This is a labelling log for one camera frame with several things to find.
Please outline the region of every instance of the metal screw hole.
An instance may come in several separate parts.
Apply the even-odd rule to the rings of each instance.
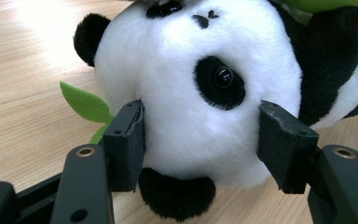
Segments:
[[[95,152],[95,148],[93,147],[83,147],[76,152],[76,155],[78,157],[88,157],[94,154],[94,152]]]
[[[86,219],[89,212],[86,209],[79,209],[71,215],[72,222],[81,222]]]
[[[338,155],[342,158],[345,158],[345,159],[355,159],[356,158],[356,155],[353,152],[351,152],[345,148],[336,148],[333,151],[334,151],[334,153],[336,153],[336,155]]]

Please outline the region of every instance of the panda head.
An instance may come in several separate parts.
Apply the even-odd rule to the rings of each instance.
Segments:
[[[145,168],[229,187],[267,178],[256,156],[258,107],[267,100],[296,116],[301,74],[269,1],[137,1],[104,23],[95,58],[83,59],[111,114],[142,100]]]

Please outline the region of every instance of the white fur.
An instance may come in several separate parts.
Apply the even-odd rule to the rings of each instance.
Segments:
[[[322,129],[332,126],[347,116],[356,106],[358,106],[358,64],[351,78],[339,88],[338,97],[330,112],[310,127]]]
[[[147,19],[150,7],[135,2],[109,24],[95,57],[103,98],[112,114],[131,100],[145,107],[145,166],[165,175],[210,177],[215,184],[251,187],[269,175],[257,158],[261,100],[295,116],[300,68],[275,8],[265,0],[182,1],[163,19]],[[209,19],[200,29],[193,15]],[[246,96],[225,111],[201,97],[197,61],[215,56],[244,80]]]

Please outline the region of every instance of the wooden surface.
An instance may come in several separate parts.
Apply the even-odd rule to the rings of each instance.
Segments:
[[[72,37],[89,12],[113,18],[129,2],[0,0],[0,180],[17,191],[62,170],[66,154],[100,127],[64,101],[59,81],[96,92],[93,69]],[[358,149],[358,117],[320,131],[320,145]],[[114,193],[117,223],[174,223],[136,193]],[[208,213],[185,223],[311,223],[306,195],[284,195],[270,178],[253,189],[219,189]]]

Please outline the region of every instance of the panda arm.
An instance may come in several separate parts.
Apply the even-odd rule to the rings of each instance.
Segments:
[[[295,46],[303,71],[299,118],[311,125],[329,113],[358,64],[358,7],[314,14],[304,37]]]

